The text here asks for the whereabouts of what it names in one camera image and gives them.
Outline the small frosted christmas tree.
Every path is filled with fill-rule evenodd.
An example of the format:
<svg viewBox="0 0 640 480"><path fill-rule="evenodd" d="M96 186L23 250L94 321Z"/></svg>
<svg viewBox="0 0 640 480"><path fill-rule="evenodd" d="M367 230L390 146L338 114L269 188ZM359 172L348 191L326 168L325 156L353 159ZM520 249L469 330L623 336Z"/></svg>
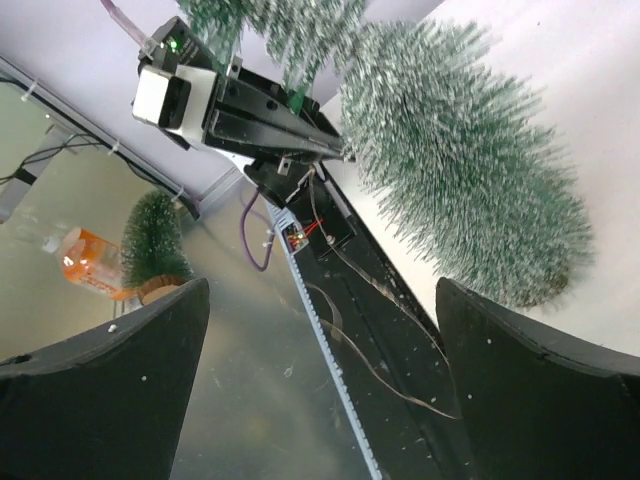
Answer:
<svg viewBox="0 0 640 480"><path fill-rule="evenodd" d="M368 21L362 1L183 1L216 65L245 30L297 108L320 71L340 85L342 153L381 213L439 274L511 308L559 296L594 255L586 207L540 95L485 62L475 22Z"/></svg>

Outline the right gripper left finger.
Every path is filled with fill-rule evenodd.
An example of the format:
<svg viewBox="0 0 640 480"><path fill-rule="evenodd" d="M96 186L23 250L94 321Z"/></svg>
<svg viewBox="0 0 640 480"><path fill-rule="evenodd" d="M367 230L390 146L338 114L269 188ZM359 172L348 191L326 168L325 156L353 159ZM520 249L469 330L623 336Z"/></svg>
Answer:
<svg viewBox="0 0 640 480"><path fill-rule="evenodd" d="M2 478L169 478L209 314L199 278L2 361Z"/></svg>

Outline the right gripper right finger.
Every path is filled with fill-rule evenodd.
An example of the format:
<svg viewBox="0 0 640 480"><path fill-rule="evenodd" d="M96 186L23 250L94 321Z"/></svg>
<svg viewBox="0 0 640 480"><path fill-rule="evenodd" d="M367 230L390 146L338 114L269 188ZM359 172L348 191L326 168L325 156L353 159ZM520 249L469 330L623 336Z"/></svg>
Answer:
<svg viewBox="0 0 640 480"><path fill-rule="evenodd" d="M481 478L638 478L638 357L447 278L436 312Z"/></svg>

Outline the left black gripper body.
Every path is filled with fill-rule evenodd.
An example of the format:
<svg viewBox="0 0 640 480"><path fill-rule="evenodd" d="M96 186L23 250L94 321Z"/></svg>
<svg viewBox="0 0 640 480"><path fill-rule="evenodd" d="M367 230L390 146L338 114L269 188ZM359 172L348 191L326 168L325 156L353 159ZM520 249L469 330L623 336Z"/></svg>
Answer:
<svg viewBox="0 0 640 480"><path fill-rule="evenodd" d="M214 61L213 53L179 17L141 41L139 76L147 65L168 73L187 65L218 74L205 119L205 145L194 149L272 164L340 158L342 139L320 115L315 102L305 98L299 108L293 108L280 84L244 68L241 58L233 57L222 67ZM180 138L163 134L185 149Z"/></svg>

